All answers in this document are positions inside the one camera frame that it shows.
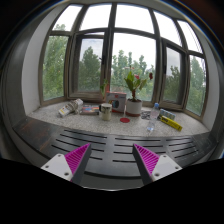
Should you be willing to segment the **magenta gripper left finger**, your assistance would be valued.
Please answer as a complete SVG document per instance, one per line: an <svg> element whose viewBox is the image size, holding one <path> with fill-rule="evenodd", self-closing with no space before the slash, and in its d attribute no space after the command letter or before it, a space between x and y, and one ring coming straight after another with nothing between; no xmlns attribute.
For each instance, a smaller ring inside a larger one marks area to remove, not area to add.
<svg viewBox="0 0 224 224"><path fill-rule="evenodd" d="M56 154L42 166L42 169L79 185L90 154L91 144L87 143L66 155Z"/></svg>

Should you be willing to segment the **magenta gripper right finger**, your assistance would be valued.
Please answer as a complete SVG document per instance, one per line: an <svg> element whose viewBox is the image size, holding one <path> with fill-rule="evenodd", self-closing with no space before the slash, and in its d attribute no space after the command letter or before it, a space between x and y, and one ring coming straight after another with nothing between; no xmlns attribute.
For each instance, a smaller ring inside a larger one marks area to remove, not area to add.
<svg viewBox="0 0 224 224"><path fill-rule="evenodd" d="M133 155L144 185L181 170L167 154L158 155L137 144L133 145Z"/></svg>

